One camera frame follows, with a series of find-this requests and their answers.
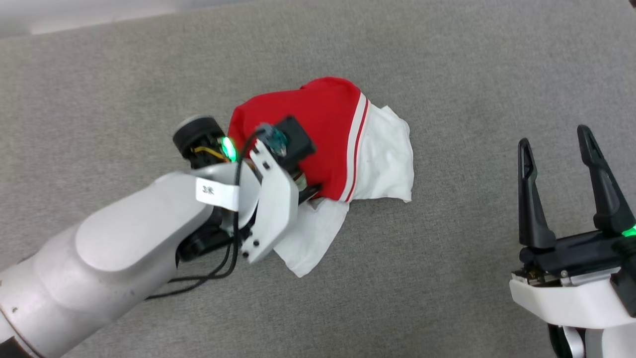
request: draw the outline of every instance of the green light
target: green light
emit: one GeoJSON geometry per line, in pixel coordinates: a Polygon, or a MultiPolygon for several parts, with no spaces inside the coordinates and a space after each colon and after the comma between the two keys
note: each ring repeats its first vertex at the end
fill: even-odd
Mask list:
{"type": "Polygon", "coordinates": [[[223,153],[227,156],[227,158],[230,158],[232,162],[235,162],[237,160],[237,151],[234,149],[234,144],[232,144],[230,137],[223,137],[221,146],[223,147],[223,153]]]}
{"type": "Polygon", "coordinates": [[[629,230],[623,231],[623,236],[626,238],[630,236],[636,236],[636,225],[634,225],[634,227],[629,230]]]}

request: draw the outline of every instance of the red and white garment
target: red and white garment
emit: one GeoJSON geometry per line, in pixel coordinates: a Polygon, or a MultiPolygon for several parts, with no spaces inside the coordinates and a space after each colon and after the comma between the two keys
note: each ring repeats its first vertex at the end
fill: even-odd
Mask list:
{"type": "Polygon", "coordinates": [[[292,115],[316,152],[300,162],[316,199],[298,208],[294,227],[274,250],[299,277],[313,269],[337,235],[354,199],[411,201],[413,150],[408,124],[369,102],[353,83],[319,78],[298,90],[256,96],[238,106],[228,135],[236,147],[262,123],[292,115]]]}

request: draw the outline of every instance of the white cloth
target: white cloth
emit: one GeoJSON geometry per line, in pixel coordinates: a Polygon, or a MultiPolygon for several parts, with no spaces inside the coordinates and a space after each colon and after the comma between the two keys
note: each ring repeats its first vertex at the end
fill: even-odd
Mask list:
{"type": "MultiPolygon", "coordinates": [[[[411,201],[413,149],[408,124],[388,106],[369,104],[357,151],[357,175],[351,199],[394,197],[411,201]]],[[[296,223],[274,247],[298,277],[322,259],[345,221],[349,203],[316,199],[298,207],[296,223]]]]}

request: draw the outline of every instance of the gray tablecloth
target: gray tablecloth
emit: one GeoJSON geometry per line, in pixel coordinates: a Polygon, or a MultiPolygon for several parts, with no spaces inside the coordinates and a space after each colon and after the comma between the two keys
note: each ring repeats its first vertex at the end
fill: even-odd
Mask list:
{"type": "MultiPolygon", "coordinates": [[[[551,357],[508,290],[516,144],[548,222],[593,229],[576,126],[636,208],[636,14],[627,0],[274,1],[0,41],[0,263],[184,169],[184,118],[320,76],[411,127],[413,202],[351,206],[298,279],[275,255],[144,303],[80,357],[551,357]]],[[[218,255],[184,265],[211,269],[218,255]]]]}

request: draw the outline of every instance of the red cloth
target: red cloth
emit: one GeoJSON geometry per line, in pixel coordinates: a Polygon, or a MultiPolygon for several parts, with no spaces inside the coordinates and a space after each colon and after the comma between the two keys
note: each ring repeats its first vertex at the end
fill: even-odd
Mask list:
{"type": "Polygon", "coordinates": [[[316,147],[315,154],[299,165],[307,183],[322,184],[318,196],[350,201],[368,105],[353,83],[343,78],[318,78],[298,90],[262,94],[236,107],[228,136],[236,148],[242,148],[260,124],[276,124],[294,116],[316,147]]]}

